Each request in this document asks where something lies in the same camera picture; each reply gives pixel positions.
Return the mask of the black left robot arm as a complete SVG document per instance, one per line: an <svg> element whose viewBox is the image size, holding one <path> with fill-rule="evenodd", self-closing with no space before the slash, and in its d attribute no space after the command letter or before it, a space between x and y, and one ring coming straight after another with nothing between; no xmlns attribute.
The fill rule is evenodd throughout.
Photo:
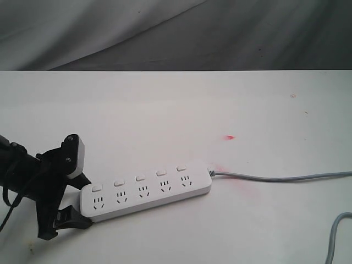
<svg viewBox="0 0 352 264"><path fill-rule="evenodd" d="M2 199L9 206L1 227L25 197L35 202L40 239L51 240L60 229L91 227L92 220L72 205L59 208L67 186L81 190L91 183L83 172L84 157L85 145L77 134L35 156L23 145L1 137Z"/></svg>

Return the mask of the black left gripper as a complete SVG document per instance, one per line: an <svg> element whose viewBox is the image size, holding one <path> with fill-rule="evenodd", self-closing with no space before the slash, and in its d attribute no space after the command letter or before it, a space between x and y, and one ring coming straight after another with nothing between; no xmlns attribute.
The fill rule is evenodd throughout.
<svg viewBox="0 0 352 264"><path fill-rule="evenodd" d="M38 237L53 239L60 229L87 229L93 225L91 219L81 215L72 205L60 210L59 206L66 187L72 186L81 190L91 181L82 172L73 179L64 173L64 165L60 148L49 150L42 155L45 170L39 179L40 196L36 201Z"/></svg>

